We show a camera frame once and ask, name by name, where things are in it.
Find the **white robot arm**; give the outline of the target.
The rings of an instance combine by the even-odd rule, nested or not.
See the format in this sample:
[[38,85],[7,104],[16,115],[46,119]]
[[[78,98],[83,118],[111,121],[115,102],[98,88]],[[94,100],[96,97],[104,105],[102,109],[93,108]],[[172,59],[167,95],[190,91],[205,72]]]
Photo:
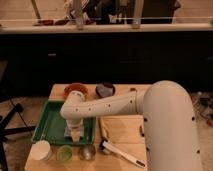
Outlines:
[[158,81],[146,90],[93,101],[87,101],[81,91],[74,90],[60,114],[70,126],[89,117],[141,115],[148,171],[203,171],[192,100],[176,82]]

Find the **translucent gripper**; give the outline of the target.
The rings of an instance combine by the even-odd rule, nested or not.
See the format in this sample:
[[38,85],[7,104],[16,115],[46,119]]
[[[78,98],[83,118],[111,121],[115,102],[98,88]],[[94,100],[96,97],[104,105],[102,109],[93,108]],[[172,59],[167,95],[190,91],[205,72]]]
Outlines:
[[67,120],[69,136],[73,142],[78,142],[84,136],[84,124],[82,119]]

